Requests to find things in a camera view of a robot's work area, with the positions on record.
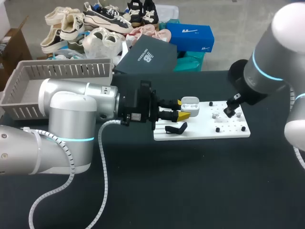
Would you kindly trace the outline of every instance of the gray plastic basket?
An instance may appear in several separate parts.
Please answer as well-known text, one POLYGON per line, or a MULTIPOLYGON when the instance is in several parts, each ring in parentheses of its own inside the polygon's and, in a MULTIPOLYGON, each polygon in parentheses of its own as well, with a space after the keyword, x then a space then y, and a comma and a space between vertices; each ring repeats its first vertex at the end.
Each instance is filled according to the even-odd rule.
POLYGON ((39 111, 38 93, 48 78, 110 85, 112 59, 21 61, 6 84, 0 107, 13 120, 47 118, 39 111))

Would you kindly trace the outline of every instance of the shoe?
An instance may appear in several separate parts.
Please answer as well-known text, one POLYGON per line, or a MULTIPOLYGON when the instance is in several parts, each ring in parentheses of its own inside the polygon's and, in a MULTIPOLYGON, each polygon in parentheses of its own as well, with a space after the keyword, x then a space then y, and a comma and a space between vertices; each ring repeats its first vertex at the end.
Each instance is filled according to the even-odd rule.
POLYGON ((51 13, 44 16, 47 25, 60 24, 62 19, 70 13, 80 13, 79 9, 71 9, 70 7, 56 7, 51 13))
POLYGON ((131 17, 130 17, 130 15, 129 15, 129 13, 125 13, 125 12, 121 12, 120 10, 119 10, 119 7, 117 7, 117 6, 112 6, 112 5, 105 5, 106 3, 105 2, 103 2, 102 1, 102 4, 100 3, 100 1, 98 1, 98 3, 97 3, 99 6, 100 6, 100 8, 106 8, 106 9, 108 9, 108 10, 113 10, 113 15, 117 15, 117 16, 122 16, 122 17, 124 17, 127 21, 130 21, 131 20, 131 17))
POLYGON ((129 9, 129 15, 131 17, 131 24, 134 28, 142 26, 143 23, 143 4, 140 0, 132 0, 130 3, 127 3, 129 9))
POLYGON ((96 28, 96 29, 92 30, 90 32, 90 34, 88 36, 86 36, 85 39, 82 42, 84 50, 90 51, 91 42, 92 42, 93 39, 98 38, 101 41, 103 41, 103 40, 105 40, 105 38, 107 37, 107 35, 109 33, 110 32, 103 27, 99 27, 99 28, 96 28))
POLYGON ((67 41, 77 38, 78 34, 85 32, 83 13, 68 14, 61 22, 61 38, 67 41))
POLYGON ((145 13, 143 16, 144 25, 151 24, 159 31, 159 17, 153 0, 145 0, 143 11, 145 13))
POLYGON ((115 15, 115 10, 98 8, 95 10, 89 3, 85 3, 85 24, 104 27, 118 33, 130 33, 133 30, 131 23, 119 15, 115 15))
POLYGON ((164 30, 156 31, 152 35, 152 37, 157 38, 164 42, 170 42, 170 40, 172 38, 172 33, 171 33, 171 31, 164 29, 164 30))
POLYGON ((60 29, 51 27, 47 38, 40 43, 43 53, 52 53, 67 45, 67 41, 60 37, 60 33, 60 29))
POLYGON ((130 32, 130 34, 126 36, 126 43, 129 47, 134 46, 134 44, 143 34, 152 37, 153 35, 155 35, 155 32, 156 30, 153 25, 144 25, 135 28, 130 32))
POLYGON ((89 34, 90 34, 90 32, 87 31, 87 32, 80 34, 74 40, 68 41, 68 48, 75 50, 79 53, 85 53, 82 43, 83 43, 84 39, 87 37, 87 35, 89 35, 89 34))

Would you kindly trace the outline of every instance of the blue shoe box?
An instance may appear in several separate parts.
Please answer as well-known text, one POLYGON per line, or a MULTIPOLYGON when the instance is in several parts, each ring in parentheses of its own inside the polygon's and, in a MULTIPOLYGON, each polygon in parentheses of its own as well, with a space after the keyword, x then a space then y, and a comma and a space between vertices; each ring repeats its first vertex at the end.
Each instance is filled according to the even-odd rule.
POLYGON ((214 36, 209 25, 167 23, 166 28, 172 33, 170 43, 175 44, 178 51, 212 51, 214 36))

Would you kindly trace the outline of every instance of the new balance logo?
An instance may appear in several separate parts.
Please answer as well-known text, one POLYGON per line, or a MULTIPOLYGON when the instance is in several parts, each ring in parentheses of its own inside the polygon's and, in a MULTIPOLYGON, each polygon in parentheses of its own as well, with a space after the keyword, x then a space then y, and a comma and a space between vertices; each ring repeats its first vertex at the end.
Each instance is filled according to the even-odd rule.
POLYGON ((196 32, 198 30, 182 30, 182 32, 196 32))
POLYGON ((153 55, 150 52, 148 52, 148 49, 145 49, 144 52, 139 57, 138 61, 140 61, 142 58, 144 61, 149 63, 150 61, 152 61, 153 55))
POLYGON ((144 56, 144 60, 145 60, 147 63, 149 63, 149 62, 152 60, 152 58, 153 58, 153 55, 152 55, 150 52, 148 52, 148 53, 146 54, 146 56, 144 56))

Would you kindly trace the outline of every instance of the shoelace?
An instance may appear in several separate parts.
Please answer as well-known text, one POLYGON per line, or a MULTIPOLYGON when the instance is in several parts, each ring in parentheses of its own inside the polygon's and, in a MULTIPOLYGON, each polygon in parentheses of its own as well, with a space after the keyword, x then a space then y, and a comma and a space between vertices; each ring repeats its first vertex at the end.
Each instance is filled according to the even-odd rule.
POLYGON ((146 11, 146 14, 145 14, 145 16, 143 17, 143 19, 144 20, 147 20, 147 21, 149 21, 149 22, 153 22, 153 18, 151 18, 151 16, 154 16, 154 10, 152 10, 152 11, 146 11))
POLYGON ((122 16, 119 16, 119 15, 115 15, 114 16, 117 20, 127 24, 129 27, 132 25, 129 21, 127 21, 124 17, 122 16))
POLYGON ((117 16, 117 15, 120 15, 118 11, 116 11, 114 8, 106 8, 108 9, 107 12, 110 14, 110 15, 113 15, 113 16, 117 16))
POLYGON ((132 15, 139 15, 140 14, 140 10, 130 10, 129 14, 130 14, 130 16, 132 16, 132 15))

